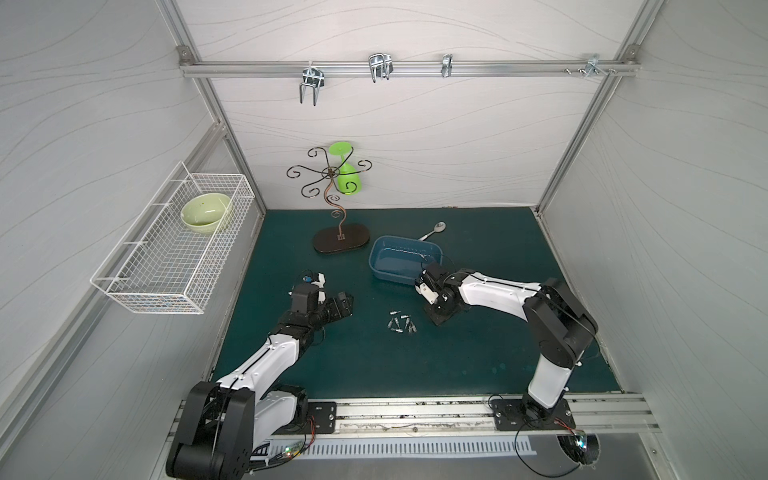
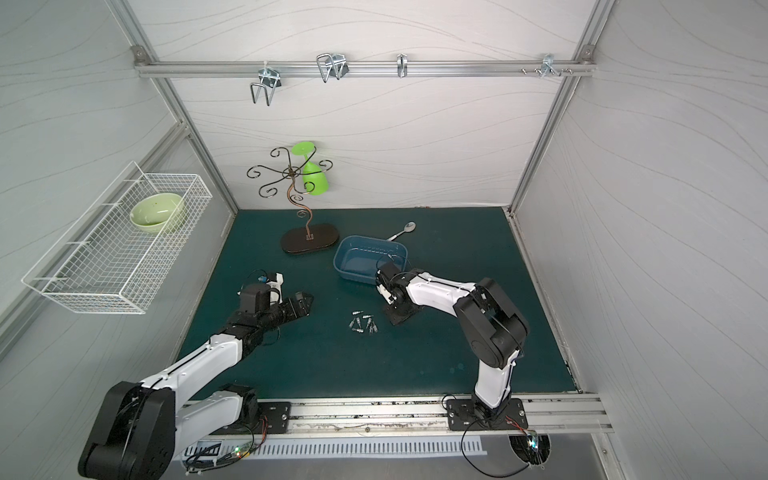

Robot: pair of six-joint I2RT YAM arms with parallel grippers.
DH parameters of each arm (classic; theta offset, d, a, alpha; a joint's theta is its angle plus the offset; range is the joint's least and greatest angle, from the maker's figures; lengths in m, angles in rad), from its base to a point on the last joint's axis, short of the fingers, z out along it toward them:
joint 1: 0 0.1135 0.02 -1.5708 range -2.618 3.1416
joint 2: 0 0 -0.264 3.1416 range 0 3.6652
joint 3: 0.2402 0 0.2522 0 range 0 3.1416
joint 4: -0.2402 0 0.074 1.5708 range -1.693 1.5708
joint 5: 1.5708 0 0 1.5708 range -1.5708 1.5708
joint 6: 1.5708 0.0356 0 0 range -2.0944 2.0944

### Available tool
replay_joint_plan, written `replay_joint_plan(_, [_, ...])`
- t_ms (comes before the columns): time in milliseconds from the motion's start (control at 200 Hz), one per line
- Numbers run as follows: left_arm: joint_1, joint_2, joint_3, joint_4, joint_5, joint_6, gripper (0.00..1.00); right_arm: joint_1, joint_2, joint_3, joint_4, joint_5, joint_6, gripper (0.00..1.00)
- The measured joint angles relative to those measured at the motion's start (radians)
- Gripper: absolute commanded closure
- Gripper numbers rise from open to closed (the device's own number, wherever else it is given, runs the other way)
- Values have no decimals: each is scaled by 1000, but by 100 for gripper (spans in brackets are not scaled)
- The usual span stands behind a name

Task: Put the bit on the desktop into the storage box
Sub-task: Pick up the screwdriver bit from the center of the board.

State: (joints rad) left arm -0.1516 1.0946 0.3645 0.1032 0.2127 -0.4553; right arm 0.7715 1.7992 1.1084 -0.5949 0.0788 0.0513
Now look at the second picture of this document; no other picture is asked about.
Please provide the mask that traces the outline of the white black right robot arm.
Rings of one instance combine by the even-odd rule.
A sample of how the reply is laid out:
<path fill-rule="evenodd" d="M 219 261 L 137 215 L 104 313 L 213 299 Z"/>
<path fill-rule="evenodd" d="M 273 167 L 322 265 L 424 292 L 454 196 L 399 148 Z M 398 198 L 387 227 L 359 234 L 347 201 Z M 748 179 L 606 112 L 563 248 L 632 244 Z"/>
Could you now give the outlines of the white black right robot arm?
<path fill-rule="evenodd" d="M 523 355 L 530 327 L 497 282 L 484 278 L 461 283 L 421 269 L 404 271 L 388 262 L 378 269 L 375 286 L 394 326 L 425 307 L 455 317 L 479 361 L 473 394 L 478 415 L 492 418 L 506 407 L 513 370 Z"/>

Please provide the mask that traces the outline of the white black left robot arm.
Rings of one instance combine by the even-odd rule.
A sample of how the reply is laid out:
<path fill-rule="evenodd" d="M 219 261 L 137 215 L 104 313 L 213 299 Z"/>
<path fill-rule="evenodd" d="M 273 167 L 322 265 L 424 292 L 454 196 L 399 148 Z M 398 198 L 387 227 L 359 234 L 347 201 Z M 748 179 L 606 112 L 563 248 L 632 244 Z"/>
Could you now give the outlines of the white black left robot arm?
<path fill-rule="evenodd" d="M 285 297 L 279 280 L 246 286 L 240 306 L 224 327 L 174 364 L 139 382 L 110 388 L 97 413 L 78 462 L 88 479 L 158 479 L 190 445 L 222 428 L 246 430 L 248 443 L 223 461 L 202 453 L 188 457 L 186 469 L 215 469 L 260 448 L 269 416 L 254 389 L 227 385 L 209 397 L 192 397 L 222 372 L 234 367 L 264 341 L 267 333 L 307 317 L 314 297 Z"/>

